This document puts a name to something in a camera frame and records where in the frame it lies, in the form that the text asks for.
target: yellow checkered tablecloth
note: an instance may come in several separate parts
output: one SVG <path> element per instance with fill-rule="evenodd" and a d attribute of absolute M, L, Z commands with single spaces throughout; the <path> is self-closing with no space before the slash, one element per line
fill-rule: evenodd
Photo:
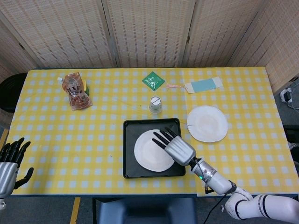
<path fill-rule="evenodd" d="M 93 106 L 72 111 L 58 77 L 79 71 Z M 142 79 L 156 72 L 170 84 L 219 76 L 223 87 L 188 94 L 183 88 L 152 91 Z M 150 98 L 163 111 L 148 110 Z M 226 115 L 227 136 L 202 143 L 187 131 L 192 108 L 213 105 Z M 14 195 L 197 194 L 201 182 L 186 167 L 182 177 L 124 179 L 123 122 L 127 119 L 179 118 L 182 137 L 226 178 L 252 194 L 296 193 L 299 180 L 264 67 L 31 70 L 10 127 L 8 142 L 31 141 L 18 178 L 34 167 L 31 180 Z"/>

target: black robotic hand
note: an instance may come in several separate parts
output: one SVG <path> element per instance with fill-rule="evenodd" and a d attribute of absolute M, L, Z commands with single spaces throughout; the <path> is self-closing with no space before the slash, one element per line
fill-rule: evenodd
<path fill-rule="evenodd" d="M 0 151 L 0 198 L 11 195 L 14 189 L 27 183 L 33 174 L 33 167 L 31 167 L 23 179 L 16 181 L 22 159 L 30 145 L 28 141 L 21 147 L 23 141 L 24 138 L 21 138 L 12 144 L 7 143 Z"/>

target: robotic hand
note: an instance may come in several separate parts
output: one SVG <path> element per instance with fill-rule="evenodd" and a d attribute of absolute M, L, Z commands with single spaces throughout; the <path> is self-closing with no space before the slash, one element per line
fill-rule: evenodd
<path fill-rule="evenodd" d="M 299 224 L 299 202 L 289 197 L 272 195 L 257 195 L 253 198 L 249 192 L 224 178 L 203 159 L 196 158 L 196 151 L 192 146 L 169 128 L 165 129 L 169 134 L 160 130 L 165 138 L 154 132 L 161 142 L 152 140 L 181 166 L 190 165 L 191 171 L 205 183 L 206 194 L 213 191 L 219 195 L 232 194 L 225 204 L 225 209 L 231 217 L 240 220 L 267 217 Z"/>
<path fill-rule="evenodd" d="M 14 189 L 27 183 L 32 176 L 31 167 L 23 179 L 16 181 L 24 153 L 30 145 L 28 141 L 21 147 L 23 141 L 24 138 L 21 138 L 12 144 L 7 143 L 0 151 L 0 210 L 5 209 L 4 198 L 10 196 Z"/>

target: white paper plate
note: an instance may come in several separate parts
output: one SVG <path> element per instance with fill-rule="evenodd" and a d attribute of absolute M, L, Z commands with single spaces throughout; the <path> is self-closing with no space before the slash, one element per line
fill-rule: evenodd
<path fill-rule="evenodd" d="M 218 108 L 198 106 L 188 114 L 187 127 L 193 138 L 203 142 L 215 142 L 226 136 L 228 121 Z"/>
<path fill-rule="evenodd" d="M 174 160 L 151 139 L 158 138 L 154 132 L 159 133 L 158 129 L 150 130 L 139 136 L 135 143 L 134 155 L 137 162 L 146 169 L 155 172 L 162 172 L 169 169 Z"/>

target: green sachet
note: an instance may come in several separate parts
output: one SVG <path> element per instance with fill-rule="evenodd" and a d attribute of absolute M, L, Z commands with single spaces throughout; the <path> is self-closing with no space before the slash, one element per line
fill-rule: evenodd
<path fill-rule="evenodd" d="M 153 71 L 148 74 L 143 80 L 142 80 L 148 87 L 150 87 L 153 91 L 158 89 L 164 82 L 162 78 L 160 78 L 156 73 Z"/>

